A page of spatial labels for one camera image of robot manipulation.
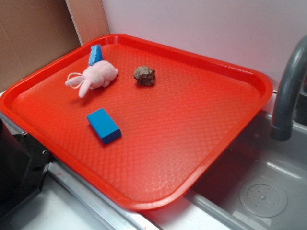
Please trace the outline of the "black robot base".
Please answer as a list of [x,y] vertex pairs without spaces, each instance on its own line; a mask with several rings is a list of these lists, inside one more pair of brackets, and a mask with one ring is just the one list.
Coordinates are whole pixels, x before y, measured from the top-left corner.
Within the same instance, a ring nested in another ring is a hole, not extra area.
[[50,151],[30,134],[12,134],[0,122],[0,219],[37,196]]

